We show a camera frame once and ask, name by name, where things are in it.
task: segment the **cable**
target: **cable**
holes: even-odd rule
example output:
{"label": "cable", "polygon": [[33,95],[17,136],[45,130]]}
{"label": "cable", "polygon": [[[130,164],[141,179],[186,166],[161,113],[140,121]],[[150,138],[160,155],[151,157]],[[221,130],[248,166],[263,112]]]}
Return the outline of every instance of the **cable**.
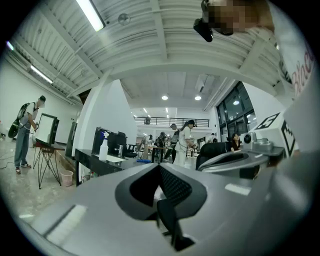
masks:
{"label": "cable", "polygon": [[14,162],[7,162],[6,165],[5,165],[5,167],[0,168],[0,170],[2,170],[2,169],[4,169],[4,168],[7,168],[8,164],[15,164],[15,163],[14,163]]}

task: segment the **spray bottle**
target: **spray bottle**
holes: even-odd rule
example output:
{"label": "spray bottle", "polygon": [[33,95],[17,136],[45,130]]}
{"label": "spray bottle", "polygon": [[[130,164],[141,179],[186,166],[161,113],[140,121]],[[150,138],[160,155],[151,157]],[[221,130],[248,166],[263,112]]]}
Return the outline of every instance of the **spray bottle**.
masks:
{"label": "spray bottle", "polygon": [[108,136],[109,133],[104,132],[104,140],[102,145],[100,146],[99,160],[106,161],[108,155]]}

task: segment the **white ceiling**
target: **white ceiling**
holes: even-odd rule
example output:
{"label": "white ceiling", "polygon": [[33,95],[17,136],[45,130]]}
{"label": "white ceiling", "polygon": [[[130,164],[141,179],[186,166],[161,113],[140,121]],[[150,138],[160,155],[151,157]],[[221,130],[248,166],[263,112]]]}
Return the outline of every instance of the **white ceiling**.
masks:
{"label": "white ceiling", "polygon": [[[131,108],[203,108],[224,78],[276,95],[279,53],[262,30],[207,43],[193,29],[199,0],[93,0],[106,24],[95,32],[76,0],[44,0],[10,40],[16,51],[54,81],[63,97],[121,79]],[[127,13],[128,25],[118,23]],[[197,81],[209,76],[202,100]],[[161,100],[168,94],[169,100]]]}

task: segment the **black table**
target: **black table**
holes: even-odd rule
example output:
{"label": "black table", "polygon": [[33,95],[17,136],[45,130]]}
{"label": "black table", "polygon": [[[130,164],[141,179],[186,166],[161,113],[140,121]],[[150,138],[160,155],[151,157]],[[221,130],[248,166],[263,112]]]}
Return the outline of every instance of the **black table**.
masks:
{"label": "black table", "polygon": [[126,170],[131,167],[145,165],[144,162],[137,162],[135,158],[125,158],[119,157],[117,155],[108,154],[115,158],[125,159],[125,161],[111,162],[111,161],[101,161],[99,157],[92,154],[92,150],[89,149],[75,149],[75,169],[76,169],[76,179],[75,184],[79,186],[82,182],[79,181],[79,163],[95,172],[99,176],[116,173],[122,170]]}
{"label": "black table", "polygon": [[[39,148],[39,153],[36,157],[36,151],[37,148]],[[59,177],[59,172],[58,172],[58,167],[57,167],[57,157],[56,157],[56,151],[64,151],[65,149],[63,147],[61,147],[59,144],[54,143],[54,144],[44,144],[41,143],[40,141],[37,141],[35,144],[35,150],[34,150],[34,156],[33,156],[33,169],[35,168],[36,164],[38,163],[38,185],[39,185],[39,189],[41,189],[41,183],[42,183],[42,179],[44,178],[45,172],[47,167],[49,168],[49,170],[51,170],[53,176],[55,177],[56,181],[59,183],[59,185],[61,186],[61,181],[60,181],[60,177]],[[51,161],[51,157],[54,154],[54,160],[55,160],[55,167],[52,164]],[[45,160],[46,165],[45,168],[43,170],[43,174],[41,176],[41,172],[42,172],[42,164],[43,161]]]}

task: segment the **floor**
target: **floor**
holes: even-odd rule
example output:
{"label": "floor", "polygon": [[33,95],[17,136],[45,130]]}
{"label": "floor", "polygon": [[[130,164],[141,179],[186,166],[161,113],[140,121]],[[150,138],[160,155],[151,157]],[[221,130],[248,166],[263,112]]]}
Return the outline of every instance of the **floor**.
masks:
{"label": "floor", "polygon": [[[0,190],[1,196],[10,205],[13,213],[26,222],[31,222],[44,208],[65,197],[76,188],[60,186],[54,175],[48,169],[43,176],[41,189],[38,186],[38,165],[34,169],[21,168],[21,174],[16,174],[14,162],[16,142],[7,142],[0,138]],[[32,165],[35,148],[29,148],[26,160]],[[64,168],[57,161],[58,172]]]}

